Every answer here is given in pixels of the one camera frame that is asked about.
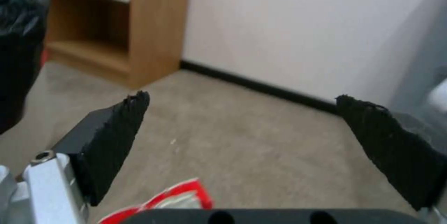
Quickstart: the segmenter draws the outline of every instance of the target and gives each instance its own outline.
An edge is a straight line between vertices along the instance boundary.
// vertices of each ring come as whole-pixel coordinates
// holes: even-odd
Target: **beige carpet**
[[[56,63],[49,85],[62,137],[131,91]],[[338,117],[188,71],[151,95],[134,146],[91,222],[198,177],[218,208],[386,208],[414,214]]]

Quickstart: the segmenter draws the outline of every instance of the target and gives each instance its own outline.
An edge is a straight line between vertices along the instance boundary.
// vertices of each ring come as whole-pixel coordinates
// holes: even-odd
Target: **plastic bag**
[[[50,0],[0,0],[0,133],[21,118],[40,70]]]

